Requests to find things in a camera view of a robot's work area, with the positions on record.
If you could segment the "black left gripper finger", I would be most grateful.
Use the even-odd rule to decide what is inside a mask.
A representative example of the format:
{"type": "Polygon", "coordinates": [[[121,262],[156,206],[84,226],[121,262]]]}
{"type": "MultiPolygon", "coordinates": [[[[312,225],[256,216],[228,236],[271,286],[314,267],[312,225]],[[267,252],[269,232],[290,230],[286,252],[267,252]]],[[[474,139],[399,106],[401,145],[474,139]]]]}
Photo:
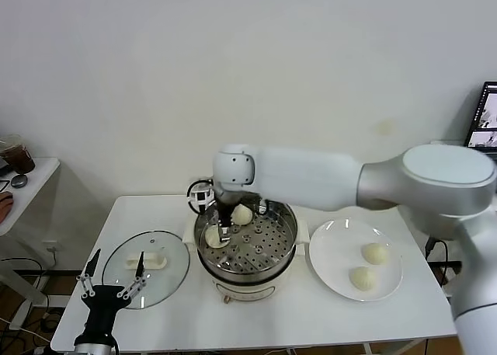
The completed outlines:
{"type": "Polygon", "coordinates": [[[93,257],[86,263],[84,270],[76,277],[76,280],[82,287],[82,297],[94,297],[95,291],[92,284],[92,278],[98,265],[101,249],[97,249],[93,257]]]}
{"type": "Polygon", "coordinates": [[[135,276],[130,285],[121,290],[117,297],[121,299],[134,299],[137,294],[145,287],[146,279],[144,278],[144,252],[140,253],[137,261],[135,276]]]}

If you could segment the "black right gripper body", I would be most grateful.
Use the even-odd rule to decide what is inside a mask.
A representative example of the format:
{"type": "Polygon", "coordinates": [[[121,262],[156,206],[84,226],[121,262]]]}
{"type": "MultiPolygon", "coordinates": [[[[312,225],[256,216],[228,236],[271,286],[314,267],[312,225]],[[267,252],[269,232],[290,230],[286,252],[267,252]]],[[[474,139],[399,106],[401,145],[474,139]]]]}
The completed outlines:
{"type": "Polygon", "coordinates": [[[220,225],[231,225],[231,215],[235,209],[235,204],[226,204],[217,200],[218,221],[220,225]]]}

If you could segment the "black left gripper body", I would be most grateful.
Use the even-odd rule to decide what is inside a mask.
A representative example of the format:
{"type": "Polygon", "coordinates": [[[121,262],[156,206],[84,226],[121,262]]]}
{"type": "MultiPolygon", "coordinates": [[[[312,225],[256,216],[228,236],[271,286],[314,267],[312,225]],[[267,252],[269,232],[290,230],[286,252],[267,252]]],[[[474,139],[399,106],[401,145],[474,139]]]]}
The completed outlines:
{"type": "Polygon", "coordinates": [[[82,299],[89,309],[86,332],[112,332],[117,312],[127,306],[127,301],[118,297],[123,289],[119,285],[95,285],[95,295],[82,299]]]}

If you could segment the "person's hand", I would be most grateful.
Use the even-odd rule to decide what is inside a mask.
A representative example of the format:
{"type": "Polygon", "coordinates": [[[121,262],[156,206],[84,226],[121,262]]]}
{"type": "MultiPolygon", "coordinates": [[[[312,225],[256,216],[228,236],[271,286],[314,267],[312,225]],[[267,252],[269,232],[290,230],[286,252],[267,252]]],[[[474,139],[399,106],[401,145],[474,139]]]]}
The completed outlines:
{"type": "Polygon", "coordinates": [[[0,194],[0,223],[2,223],[9,215],[14,200],[13,195],[9,191],[1,192],[0,194]]]}

